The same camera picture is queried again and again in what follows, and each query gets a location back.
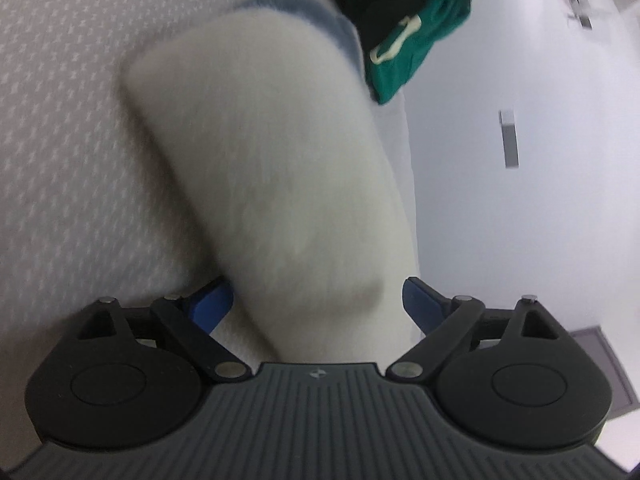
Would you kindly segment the grey bed cover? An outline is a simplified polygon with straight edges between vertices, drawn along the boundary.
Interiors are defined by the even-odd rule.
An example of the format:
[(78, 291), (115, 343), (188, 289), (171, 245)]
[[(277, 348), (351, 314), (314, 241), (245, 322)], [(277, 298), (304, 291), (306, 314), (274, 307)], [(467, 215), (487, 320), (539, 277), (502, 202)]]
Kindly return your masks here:
[(150, 42), (238, 1), (1, 0), (3, 468), (39, 444), (24, 390), (78, 311), (105, 296), (146, 306), (218, 276), (119, 76)]

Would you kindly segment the grey wall plate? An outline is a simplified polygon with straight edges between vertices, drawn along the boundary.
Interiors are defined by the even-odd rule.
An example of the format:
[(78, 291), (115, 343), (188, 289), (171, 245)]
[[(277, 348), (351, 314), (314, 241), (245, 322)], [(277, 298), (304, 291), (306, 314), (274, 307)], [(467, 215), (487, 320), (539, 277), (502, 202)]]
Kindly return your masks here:
[(500, 130), (502, 135), (503, 156), (506, 168), (514, 169), (520, 166), (518, 157), (518, 137), (516, 136), (515, 116), (512, 110), (500, 110)]

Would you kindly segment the cream sweater with blue stripes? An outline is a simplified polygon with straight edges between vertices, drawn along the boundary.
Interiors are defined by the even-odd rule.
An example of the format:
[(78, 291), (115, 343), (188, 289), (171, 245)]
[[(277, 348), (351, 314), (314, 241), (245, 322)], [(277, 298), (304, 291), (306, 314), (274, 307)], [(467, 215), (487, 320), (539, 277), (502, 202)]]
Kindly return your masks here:
[(410, 348), (413, 234), (346, 18), (245, 0), (147, 48), (122, 85), (278, 358), (387, 366)]

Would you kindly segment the green garment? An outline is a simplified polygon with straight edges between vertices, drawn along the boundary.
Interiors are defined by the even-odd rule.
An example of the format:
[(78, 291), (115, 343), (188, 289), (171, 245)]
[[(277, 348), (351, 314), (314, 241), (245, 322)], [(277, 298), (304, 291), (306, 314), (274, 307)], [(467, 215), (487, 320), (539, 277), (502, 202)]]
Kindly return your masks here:
[(366, 56), (366, 78), (378, 104), (390, 102), (412, 78), (437, 41), (460, 27), (472, 0), (425, 0), (406, 15)]

